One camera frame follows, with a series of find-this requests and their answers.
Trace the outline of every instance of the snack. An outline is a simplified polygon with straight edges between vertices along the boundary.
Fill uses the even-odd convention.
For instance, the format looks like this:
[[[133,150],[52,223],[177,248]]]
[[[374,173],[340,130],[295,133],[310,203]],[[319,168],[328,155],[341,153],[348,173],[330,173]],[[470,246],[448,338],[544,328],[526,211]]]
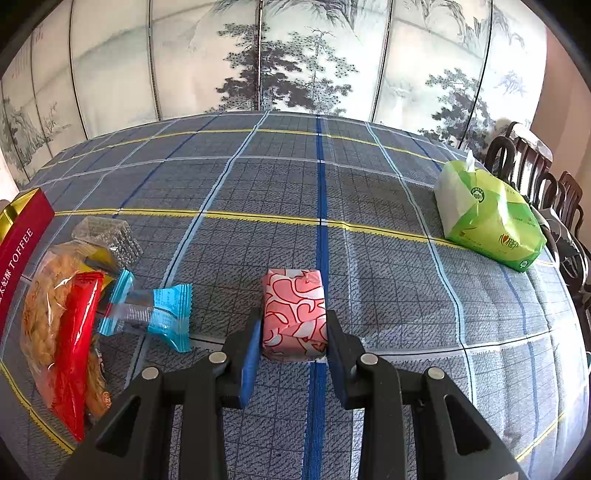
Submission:
[[[44,399],[79,442],[84,439],[88,352],[102,281],[101,272],[74,276],[60,319],[55,362],[46,370],[53,395]]]
[[[77,439],[84,435],[87,377],[94,377],[86,369],[96,303],[104,283],[113,280],[85,264],[93,251],[82,242],[51,247],[22,313],[21,350],[37,389]]]
[[[96,258],[118,271],[129,268],[143,253],[125,220],[86,217],[72,230],[72,239],[97,247]]]
[[[193,286],[175,285],[154,290],[134,290],[133,273],[123,270],[111,298],[99,332],[105,336],[122,332],[126,324],[142,326],[148,333],[161,336],[177,352],[190,352],[189,317]]]
[[[103,358],[98,348],[98,334],[92,339],[86,368],[86,407],[98,420],[111,407],[111,394],[106,389]]]
[[[269,269],[263,277],[263,354],[311,360],[326,352],[326,305],[318,270]]]

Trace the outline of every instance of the red snack packet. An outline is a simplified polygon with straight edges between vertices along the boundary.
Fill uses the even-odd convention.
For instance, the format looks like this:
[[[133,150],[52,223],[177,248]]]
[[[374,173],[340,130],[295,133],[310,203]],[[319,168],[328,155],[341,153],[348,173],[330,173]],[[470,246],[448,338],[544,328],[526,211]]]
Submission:
[[[86,367],[102,283],[101,272],[74,276],[60,320],[55,361],[50,368],[54,394],[51,410],[79,442],[84,439]]]

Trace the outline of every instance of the wall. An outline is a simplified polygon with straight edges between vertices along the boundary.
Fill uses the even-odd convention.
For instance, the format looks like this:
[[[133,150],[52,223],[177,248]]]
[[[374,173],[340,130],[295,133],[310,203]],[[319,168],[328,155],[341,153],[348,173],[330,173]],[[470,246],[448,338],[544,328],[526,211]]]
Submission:
[[[544,84],[531,130],[553,153],[552,173],[560,177],[567,170],[579,182],[583,189],[581,204],[591,214],[591,92],[549,30]],[[591,245],[589,219],[580,237]]]
[[[8,165],[2,156],[2,152],[0,152],[0,200],[9,200],[11,202],[17,194],[18,187],[8,170]]]
[[[535,112],[546,33],[519,0],[258,8],[64,0],[2,77],[0,146],[14,179],[26,184],[86,138],[203,112],[341,115],[476,153],[508,119],[528,124]]]

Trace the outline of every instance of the grid pattern fabric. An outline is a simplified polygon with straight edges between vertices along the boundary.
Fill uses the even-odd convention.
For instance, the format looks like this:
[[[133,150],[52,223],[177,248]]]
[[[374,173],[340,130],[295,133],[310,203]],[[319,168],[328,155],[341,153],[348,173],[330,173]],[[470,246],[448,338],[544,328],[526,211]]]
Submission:
[[[207,114],[126,129],[71,147],[37,173],[33,184],[65,213],[52,220],[25,275],[50,245],[70,239],[85,216],[77,210],[111,209],[97,215],[129,222],[144,250],[133,267],[141,288],[193,284],[191,353],[136,333],[100,339],[118,395],[142,367],[185,368],[219,349],[260,305],[267,269],[318,267],[319,232],[327,229],[327,303],[343,329],[398,368],[442,367],[524,471],[550,480],[586,425],[579,324],[547,253],[518,274],[428,241],[443,236],[432,185],[445,162],[461,158],[419,135],[304,114]],[[0,343],[9,372],[0,375],[0,435],[30,478],[48,479],[68,453],[25,404],[71,447],[75,441],[43,404],[20,351],[25,292],[22,283]],[[231,479],[302,477],[312,369],[261,359],[247,408],[224,411]],[[322,381],[317,476],[353,479],[363,411],[345,411],[330,375]],[[404,419],[415,478],[408,408]],[[169,478],[177,478],[181,422],[179,407]]]

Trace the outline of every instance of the red toffee box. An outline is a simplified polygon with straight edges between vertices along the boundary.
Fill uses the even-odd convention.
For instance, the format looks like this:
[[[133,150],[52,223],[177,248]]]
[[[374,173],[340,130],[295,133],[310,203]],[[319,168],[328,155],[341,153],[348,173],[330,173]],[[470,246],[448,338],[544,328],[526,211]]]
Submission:
[[[18,280],[53,216],[40,189],[20,196],[0,213],[0,336]]]

